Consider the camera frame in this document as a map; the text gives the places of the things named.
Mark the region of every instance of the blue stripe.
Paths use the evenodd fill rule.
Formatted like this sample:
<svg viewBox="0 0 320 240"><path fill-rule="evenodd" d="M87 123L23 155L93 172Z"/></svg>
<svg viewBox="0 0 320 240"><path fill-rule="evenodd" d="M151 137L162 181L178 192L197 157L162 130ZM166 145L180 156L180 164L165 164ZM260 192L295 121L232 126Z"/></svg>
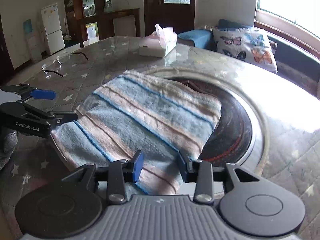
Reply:
<svg viewBox="0 0 320 240"><path fill-rule="evenodd" d="M99 146L98 142L79 124L78 121L73 121L78 128L83 132L83 134L87 137L87 139L92 143L92 145L109 161L113 162L110 157L107 155L107 153Z"/></svg>
<svg viewBox="0 0 320 240"><path fill-rule="evenodd" d="M145 87L144 85L140 84L139 82L135 81L134 79L128 78L128 77L126 77L126 76L124 76L124 75L120 75L120 76L118 76L117 78L121 78L121 77L124 78L124 79L126 79L126 80L129 80L130 82L132 82L132 83L134 83L134 84L136 84L136 85L138 85L138 86L140 86L140 87L143 88L144 90L146 90L146 91L148 91L148 92L150 92L150 93L152 93L152 94L155 94L155 95L157 95L157 96L159 96L159 97L161 97L161 98L163 98L163 99L165 99L165 100L173 103L174 105L176 105L176 106L178 106L178 107L181 107L182 109L186 110L187 112L189 112L190 114L194 115L195 117L197 117L197 118L199 118L199 119L201 119L201 120L203 120L203 121L205 121L205 122L208 122L208 123L210 124L212 130L214 130L215 126L213 125L213 123L210 122L208 119L204 118L203 116L200 116L199 114L194 113L194 112L191 111L190 109L185 108L183 105L178 104L177 102L173 101L172 99L167 98L167 97L159 94L158 92L155 92L155 91L151 90L151 89L148 88L148 87Z"/></svg>
<svg viewBox="0 0 320 240"><path fill-rule="evenodd" d="M138 182L135 183L135 186L139 188L144 194L149 195L148 191L146 191Z"/></svg>
<svg viewBox="0 0 320 240"><path fill-rule="evenodd" d="M166 145L168 145L170 148L172 148L174 151L179 152L179 150L174 147L171 143L169 143L166 139L162 138L158 133L156 133L155 131L151 130L150 128L148 128L147 126L145 126L139 119L137 119L136 117L134 117L133 115L129 114L128 112L124 111L123 109L121 109L119 106L116 106L114 103L112 103L108 98L106 98L104 95L98 94L96 91L92 92L92 94L97 95L98 97L100 97L101 99L103 99L104 101L106 101L108 104L110 104L113 108L115 108L116 110L120 111L121 113L125 114L126 116L130 117L131 119L133 119L134 121L136 121L138 124L140 124L143 128L145 128L148 132L152 133L154 136L156 136L158 139L160 139L161 141L163 141Z"/></svg>
<svg viewBox="0 0 320 240"><path fill-rule="evenodd" d="M77 127L81 130L81 132L87 137L87 139L92 143L92 145L109 161L113 162L110 157L106 154L106 152L99 146L99 144L93 139L93 137L82 127L81 124L79 124L78 121L73 121ZM135 183L135 186L139 188L144 194L148 195L148 192L141 187L137 182Z"/></svg>

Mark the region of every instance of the butterfly pillow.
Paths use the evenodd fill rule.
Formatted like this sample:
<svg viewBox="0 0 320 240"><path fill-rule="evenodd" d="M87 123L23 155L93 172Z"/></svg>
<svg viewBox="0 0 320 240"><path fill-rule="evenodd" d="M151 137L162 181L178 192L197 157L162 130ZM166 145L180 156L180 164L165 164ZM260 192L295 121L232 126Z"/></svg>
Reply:
<svg viewBox="0 0 320 240"><path fill-rule="evenodd" d="M213 29L217 52L277 72L276 60L265 30L258 28Z"/></svg>

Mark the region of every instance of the striped towel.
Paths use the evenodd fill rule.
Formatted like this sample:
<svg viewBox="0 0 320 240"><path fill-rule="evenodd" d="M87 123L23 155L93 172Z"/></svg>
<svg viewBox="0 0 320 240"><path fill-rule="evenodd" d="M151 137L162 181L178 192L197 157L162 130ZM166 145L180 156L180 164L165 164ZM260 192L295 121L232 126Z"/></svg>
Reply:
<svg viewBox="0 0 320 240"><path fill-rule="evenodd" d="M130 160L137 150L144 165L131 194L176 194L182 183L176 156L197 159L221 116L217 98L171 80L136 71L95 90L76 109L79 119L52 131L58 153L70 168Z"/></svg>

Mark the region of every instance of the white tissue box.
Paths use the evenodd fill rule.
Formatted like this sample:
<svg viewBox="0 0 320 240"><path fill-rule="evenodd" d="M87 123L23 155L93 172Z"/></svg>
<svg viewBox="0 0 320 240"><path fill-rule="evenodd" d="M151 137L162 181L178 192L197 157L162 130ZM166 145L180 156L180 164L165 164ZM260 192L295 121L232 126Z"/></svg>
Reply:
<svg viewBox="0 0 320 240"><path fill-rule="evenodd" d="M139 43L139 54L142 56L165 57L177 45L177 34L173 28L161 29L156 25L157 31L144 37Z"/></svg>

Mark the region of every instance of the white refrigerator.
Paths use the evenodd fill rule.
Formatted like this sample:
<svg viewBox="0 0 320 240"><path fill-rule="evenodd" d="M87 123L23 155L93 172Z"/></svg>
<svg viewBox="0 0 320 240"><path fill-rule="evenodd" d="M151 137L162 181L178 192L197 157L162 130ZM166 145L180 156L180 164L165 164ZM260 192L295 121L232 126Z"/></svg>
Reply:
<svg viewBox="0 0 320 240"><path fill-rule="evenodd" d="M41 17L47 53L52 55L55 52L65 48L57 4L42 8Z"/></svg>

